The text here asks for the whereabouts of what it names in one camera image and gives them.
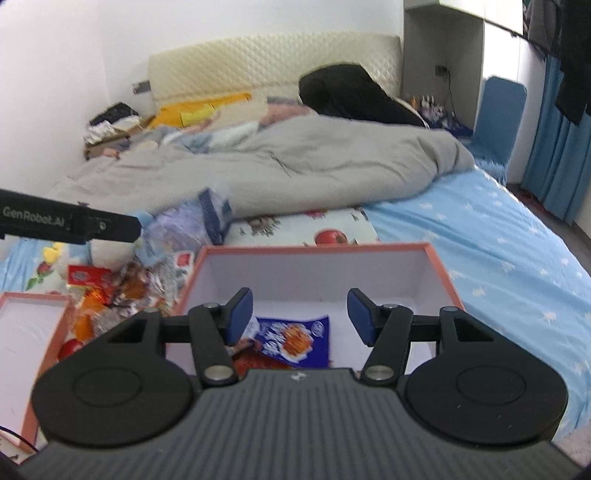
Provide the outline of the blue white snack bag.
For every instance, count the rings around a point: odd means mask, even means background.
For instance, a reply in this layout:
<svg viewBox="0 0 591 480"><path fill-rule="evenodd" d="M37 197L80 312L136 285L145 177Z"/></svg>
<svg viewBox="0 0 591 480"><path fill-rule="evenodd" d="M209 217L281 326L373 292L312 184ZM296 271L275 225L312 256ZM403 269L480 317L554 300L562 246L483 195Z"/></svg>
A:
<svg viewBox="0 0 591 480"><path fill-rule="evenodd" d="M298 369L329 367L329 316L311 320L255 317L243 337L252 340L256 350L285 365Z"/></svg>

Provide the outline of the orange snack packet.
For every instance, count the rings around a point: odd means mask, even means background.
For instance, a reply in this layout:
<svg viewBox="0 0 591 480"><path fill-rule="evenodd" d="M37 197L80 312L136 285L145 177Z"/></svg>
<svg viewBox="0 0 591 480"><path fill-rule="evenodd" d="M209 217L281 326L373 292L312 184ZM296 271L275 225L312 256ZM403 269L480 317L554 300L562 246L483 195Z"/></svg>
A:
<svg viewBox="0 0 591 480"><path fill-rule="evenodd" d="M109 307L110 298L104 290L92 289L78 302L71 332L76 340L88 343L117 326L121 318Z"/></svg>

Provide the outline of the pink gift box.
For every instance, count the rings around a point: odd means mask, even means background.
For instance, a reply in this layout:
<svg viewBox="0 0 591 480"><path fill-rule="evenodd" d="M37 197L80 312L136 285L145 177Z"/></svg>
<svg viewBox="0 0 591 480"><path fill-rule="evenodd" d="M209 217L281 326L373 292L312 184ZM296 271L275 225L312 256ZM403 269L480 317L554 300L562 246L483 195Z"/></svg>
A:
<svg viewBox="0 0 591 480"><path fill-rule="evenodd" d="M359 370L370 349L346 313L358 288L374 303L400 304L419 315L463 305L429 243L287 247L206 247L173 309L184 315L206 302L225 303L252 290L254 317L311 320L329 316L329 360Z"/></svg>

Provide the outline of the red yellow snack packet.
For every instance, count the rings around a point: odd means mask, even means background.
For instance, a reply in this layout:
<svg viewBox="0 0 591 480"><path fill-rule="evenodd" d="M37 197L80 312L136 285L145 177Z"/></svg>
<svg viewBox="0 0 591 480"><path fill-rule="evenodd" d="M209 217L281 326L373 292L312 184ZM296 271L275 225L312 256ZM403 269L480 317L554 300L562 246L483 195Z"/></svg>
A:
<svg viewBox="0 0 591 480"><path fill-rule="evenodd" d="M69 265L67 269L69 286L107 288L111 285L112 278L111 270L92 265Z"/></svg>

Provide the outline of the large pale blue snack bag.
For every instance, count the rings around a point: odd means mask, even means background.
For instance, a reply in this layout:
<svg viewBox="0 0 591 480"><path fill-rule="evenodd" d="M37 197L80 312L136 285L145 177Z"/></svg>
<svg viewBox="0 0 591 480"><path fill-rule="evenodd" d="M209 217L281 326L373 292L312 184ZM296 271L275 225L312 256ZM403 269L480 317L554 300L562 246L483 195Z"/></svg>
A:
<svg viewBox="0 0 591 480"><path fill-rule="evenodd" d="M233 213L228 198L212 189L155 215L137 215L142 227L135 256L150 268L180 252L198 253L204 246L222 245Z"/></svg>

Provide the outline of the penguin plush toy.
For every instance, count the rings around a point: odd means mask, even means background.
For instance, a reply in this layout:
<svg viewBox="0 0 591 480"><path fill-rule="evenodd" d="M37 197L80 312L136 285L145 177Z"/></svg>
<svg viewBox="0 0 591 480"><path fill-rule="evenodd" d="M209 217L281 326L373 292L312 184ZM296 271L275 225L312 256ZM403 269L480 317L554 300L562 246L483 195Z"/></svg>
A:
<svg viewBox="0 0 591 480"><path fill-rule="evenodd" d="M84 245L54 242L42 250L43 261L63 279L70 265L86 265L117 272L132 261L135 244L91 240Z"/></svg>

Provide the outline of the blue star bedsheet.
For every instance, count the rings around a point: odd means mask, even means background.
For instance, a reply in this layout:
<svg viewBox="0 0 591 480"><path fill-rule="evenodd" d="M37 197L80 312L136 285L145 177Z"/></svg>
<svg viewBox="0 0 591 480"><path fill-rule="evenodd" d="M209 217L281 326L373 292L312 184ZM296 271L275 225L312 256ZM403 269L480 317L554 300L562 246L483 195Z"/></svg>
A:
<svg viewBox="0 0 591 480"><path fill-rule="evenodd" d="M590 276L562 239L480 169L367 204L383 242L431 243L474 317L563 378L562 439L590 423Z"/></svg>

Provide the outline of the grey blanket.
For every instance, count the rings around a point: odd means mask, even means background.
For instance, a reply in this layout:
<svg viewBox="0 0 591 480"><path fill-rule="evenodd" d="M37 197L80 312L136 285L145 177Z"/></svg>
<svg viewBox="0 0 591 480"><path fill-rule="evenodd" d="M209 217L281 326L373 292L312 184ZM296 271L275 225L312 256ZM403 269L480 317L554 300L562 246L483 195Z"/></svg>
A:
<svg viewBox="0 0 591 480"><path fill-rule="evenodd" d="M148 144L119 160L95 158L48 196L156 214L211 188L243 218L404 199L474 166L473 155L446 131L308 115L211 153L175 142Z"/></svg>

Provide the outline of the yellow pillow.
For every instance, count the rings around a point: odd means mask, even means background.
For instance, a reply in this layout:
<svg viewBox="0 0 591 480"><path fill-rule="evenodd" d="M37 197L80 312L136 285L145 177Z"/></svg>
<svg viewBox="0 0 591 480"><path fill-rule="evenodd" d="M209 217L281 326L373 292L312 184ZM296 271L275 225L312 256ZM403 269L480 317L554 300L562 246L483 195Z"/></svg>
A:
<svg viewBox="0 0 591 480"><path fill-rule="evenodd" d="M239 92L204 100L168 104L159 109L159 112L149 123L148 128L155 129L158 126L189 127L211 119L215 111L222 106L245 102L250 99L252 99L252 94L249 92Z"/></svg>

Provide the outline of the black clothing pile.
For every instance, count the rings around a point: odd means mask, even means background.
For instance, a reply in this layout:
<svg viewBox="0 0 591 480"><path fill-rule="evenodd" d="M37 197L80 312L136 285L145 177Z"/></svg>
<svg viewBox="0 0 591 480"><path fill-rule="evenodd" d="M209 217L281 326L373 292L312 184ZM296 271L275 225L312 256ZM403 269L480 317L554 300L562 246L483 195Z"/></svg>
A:
<svg viewBox="0 0 591 480"><path fill-rule="evenodd" d="M301 102L318 114L425 128L420 116L391 98L359 64L335 64L301 77Z"/></svg>

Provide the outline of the blue curtain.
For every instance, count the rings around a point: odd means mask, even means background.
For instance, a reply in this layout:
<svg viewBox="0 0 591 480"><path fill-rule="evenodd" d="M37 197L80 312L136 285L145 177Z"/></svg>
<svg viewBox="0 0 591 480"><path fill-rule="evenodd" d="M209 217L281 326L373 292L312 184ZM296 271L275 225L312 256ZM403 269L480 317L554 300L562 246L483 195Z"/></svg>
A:
<svg viewBox="0 0 591 480"><path fill-rule="evenodd" d="M538 126L521 186L571 224L590 188L590 86L579 97L558 58L546 61Z"/></svg>

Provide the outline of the beige quilted headboard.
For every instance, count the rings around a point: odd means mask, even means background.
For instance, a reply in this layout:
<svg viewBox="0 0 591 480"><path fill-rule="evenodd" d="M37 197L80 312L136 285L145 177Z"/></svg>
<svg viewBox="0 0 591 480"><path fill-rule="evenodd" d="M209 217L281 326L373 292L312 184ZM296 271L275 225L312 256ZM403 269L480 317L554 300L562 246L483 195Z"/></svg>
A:
<svg viewBox="0 0 591 480"><path fill-rule="evenodd" d="M390 96L401 94L402 40L363 32L243 36L153 54L147 79L156 109L249 92L294 98L300 78L334 64L359 64Z"/></svg>

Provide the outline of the blue chair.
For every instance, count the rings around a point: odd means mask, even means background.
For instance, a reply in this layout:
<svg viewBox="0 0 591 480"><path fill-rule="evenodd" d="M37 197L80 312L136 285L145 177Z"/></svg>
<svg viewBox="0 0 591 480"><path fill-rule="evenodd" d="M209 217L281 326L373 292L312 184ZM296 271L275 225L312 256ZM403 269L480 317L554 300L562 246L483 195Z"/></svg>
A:
<svg viewBox="0 0 591 480"><path fill-rule="evenodd" d="M474 134L468 149L477 165L503 183L521 125L527 89L497 76L484 85Z"/></svg>

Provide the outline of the grey bedside cabinet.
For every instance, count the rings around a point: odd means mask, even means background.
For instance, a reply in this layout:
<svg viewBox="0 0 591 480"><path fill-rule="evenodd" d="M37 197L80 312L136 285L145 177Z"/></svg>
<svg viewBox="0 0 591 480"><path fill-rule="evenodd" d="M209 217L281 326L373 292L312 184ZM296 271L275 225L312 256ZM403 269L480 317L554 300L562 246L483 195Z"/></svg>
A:
<svg viewBox="0 0 591 480"><path fill-rule="evenodd" d="M483 81L484 19L457 1L404 3L405 99L430 96L475 126Z"/></svg>

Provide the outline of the clothes pile by wall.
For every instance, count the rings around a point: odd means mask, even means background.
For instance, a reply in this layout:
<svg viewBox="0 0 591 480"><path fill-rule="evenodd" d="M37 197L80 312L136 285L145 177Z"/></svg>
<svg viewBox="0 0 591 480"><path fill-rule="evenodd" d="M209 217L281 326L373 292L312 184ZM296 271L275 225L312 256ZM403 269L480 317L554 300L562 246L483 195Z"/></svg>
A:
<svg viewBox="0 0 591 480"><path fill-rule="evenodd" d="M98 157L105 149L127 148L130 138L147 128L154 115L141 116L129 105L119 102L94 117L83 136L86 161Z"/></svg>

